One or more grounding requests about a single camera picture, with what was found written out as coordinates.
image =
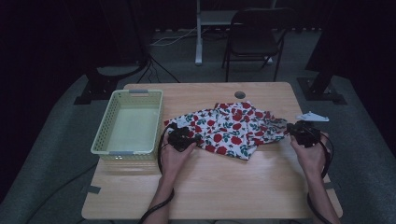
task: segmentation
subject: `plastic basket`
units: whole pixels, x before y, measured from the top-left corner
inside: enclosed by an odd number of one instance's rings
[[[91,153],[103,160],[154,160],[161,135],[163,91],[113,91]]]

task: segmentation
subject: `chair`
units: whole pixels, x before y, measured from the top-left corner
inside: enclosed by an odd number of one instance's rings
[[[222,68],[226,65],[226,78],[230,61],[263,61],[277,56],[274,82],[282,56],[284,37],[295,23],[295,12],[291,8],[244,8],[236,12],[230,26]]]

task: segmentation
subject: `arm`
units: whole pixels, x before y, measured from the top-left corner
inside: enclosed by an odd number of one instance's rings
[[[327,138],[321,136],[320,141],[326,145]],[[332,202],[329,199],[321,172],[325,164],[325,155],[321,144],[313,147],[299,146],[294,136],[291,137],[291,146],[294,148],[298,162],[303,168],[306,182],[308,185],[309,196],[316,210],[331,223],[341,223]],[[322,223],[318,218],[314,218],[314,223]]]
[[[164,202],[169,197],[175,185],[178,173],[189,158],[196,144],[193,143],[183,152],[178,152],[171,145],[168,145],[168,136],[166,135],[163,139],[163,145],[165,147],[163,148],[161,155],[158,155],[161,156],[163,176],[159,180],[157,191],[155,192],[154,198],[152,199],[148,209]],[[165,224],[168,223],[168,219],[169,203],[148,216],[144,223]]]

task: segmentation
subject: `black device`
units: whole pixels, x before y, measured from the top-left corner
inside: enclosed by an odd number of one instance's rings
[[[192,143],[198,144],[198,142],[201,140],[199,135],[190,138],[190,130],[188,127],[178,128],[176,125],[172,126],[173,131],[169,133],[168,143],[179,152],[184,151]]]
[[[320,130],[314,128],[312,121],[299,120],[295,124],[288,123],[287,129],[299,145],[312,147],[320,141]]]

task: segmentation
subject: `table top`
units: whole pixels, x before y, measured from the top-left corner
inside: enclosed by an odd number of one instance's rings
[[[250,101],[276,118],[294,123],[302,114],[289,83],[129,84],[124,89],[163,90],[163,120],[213,108],[216,103]],[[237,99],[243,91],[245,99]],[[82,209],[87,219],[139,219],[147,210],[161,174],[156,161],[99,160]],[[306,204],[303,171],[290,138],[259,146],[249,161],[200,148],[181,171],[171,202],[171,219],[238,219],[312,217]],[[337,215],[343,213],[333,189],[329,197]]]

